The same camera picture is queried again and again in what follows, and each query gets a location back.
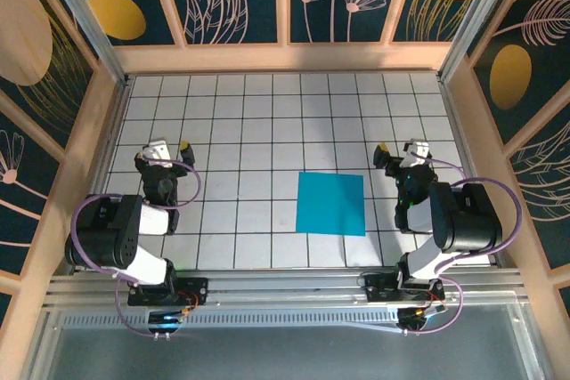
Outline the blue cloth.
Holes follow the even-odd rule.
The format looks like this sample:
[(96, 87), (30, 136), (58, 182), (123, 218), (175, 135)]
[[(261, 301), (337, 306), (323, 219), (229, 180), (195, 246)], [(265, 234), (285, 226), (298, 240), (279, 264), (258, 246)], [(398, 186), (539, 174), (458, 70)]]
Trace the blue cloth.
[(362, 176), (300, 172), (296, 232), (363, 237), (366, 232)]

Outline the white grid table mat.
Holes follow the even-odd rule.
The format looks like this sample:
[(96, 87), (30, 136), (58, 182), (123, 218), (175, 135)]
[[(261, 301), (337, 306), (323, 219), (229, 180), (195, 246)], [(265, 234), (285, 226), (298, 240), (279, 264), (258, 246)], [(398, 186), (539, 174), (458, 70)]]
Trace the white grid table mat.
[[(151, 254), (180, 270), (391, 266), (425, 237), (394, 224), (395, 182), (372, 164), (384, 142), (400, 155), (428, 141), (458, 179), (460, 157), (432, 73), (308, 73), (139, 76), (119, 112), (103, 182), (111, 193), (141, 193), (135, 153), (151, 140), (181, 141), (194, 174), (178, 185), (183, 207), (172, 236), (141, 236)], [(363, 237), (296, 232), (300, 172), (361, 175)]]

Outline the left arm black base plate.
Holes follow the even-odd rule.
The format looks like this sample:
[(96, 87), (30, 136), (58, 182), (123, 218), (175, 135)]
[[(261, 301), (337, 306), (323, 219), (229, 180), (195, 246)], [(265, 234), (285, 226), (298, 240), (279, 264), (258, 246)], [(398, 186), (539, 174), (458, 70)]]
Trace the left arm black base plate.
[(207, 278), (167, 278), (158, 285), (130, 287), (127, 305), (132, 307), (199, 306), (208, 297)]

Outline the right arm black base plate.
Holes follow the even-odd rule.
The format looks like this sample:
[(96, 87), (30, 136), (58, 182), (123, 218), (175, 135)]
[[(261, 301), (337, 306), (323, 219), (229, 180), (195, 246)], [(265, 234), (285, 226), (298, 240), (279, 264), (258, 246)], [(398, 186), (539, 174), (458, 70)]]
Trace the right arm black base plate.
[(424, 304), (445, 299), (440, 279), (402, 279), (388, 273), (366, 274), (363, 279), (363, 290), (369, 303)]

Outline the aluminium frame post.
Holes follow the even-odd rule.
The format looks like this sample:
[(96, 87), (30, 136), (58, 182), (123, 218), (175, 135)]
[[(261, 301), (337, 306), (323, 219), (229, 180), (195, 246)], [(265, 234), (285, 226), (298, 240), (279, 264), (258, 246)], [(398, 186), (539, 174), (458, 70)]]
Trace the aluminium frame post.
[(122, 88), (126, 87), (126, 74), (120, 65), (110, 40), (102, 31), (87, 0), (65, 0), (77, 17), (78, 24), (84, 30), (87, 39), (97, 52), (99, 59), (110, 72), (113, 80)]
[(473, 0), (464, 16), (447, 53), (438, 76), (442, 85), (448, 84), (467, 49), (475, 39), (477, 31), (483, 26), (485, 19), (497, 0)]

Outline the aluminium mounting rail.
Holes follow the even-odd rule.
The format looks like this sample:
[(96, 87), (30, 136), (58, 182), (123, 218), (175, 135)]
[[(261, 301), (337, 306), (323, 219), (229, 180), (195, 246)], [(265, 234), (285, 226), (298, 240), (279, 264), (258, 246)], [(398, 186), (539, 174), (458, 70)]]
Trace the aluminium mounting rail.
[[(181, 271), (181, 278), (208, 279), (205, 306), (230, 309), (297, 309), (363, 307), (365, 280), (380, 268)], [(529, 297), (516, 269), (493, 266), (452, 268), (447, 278), (460, 283), (467, 305), (527, 303)], [(54, 276), (42, 309), (110, 310), (116, 281), (90, 271)]]

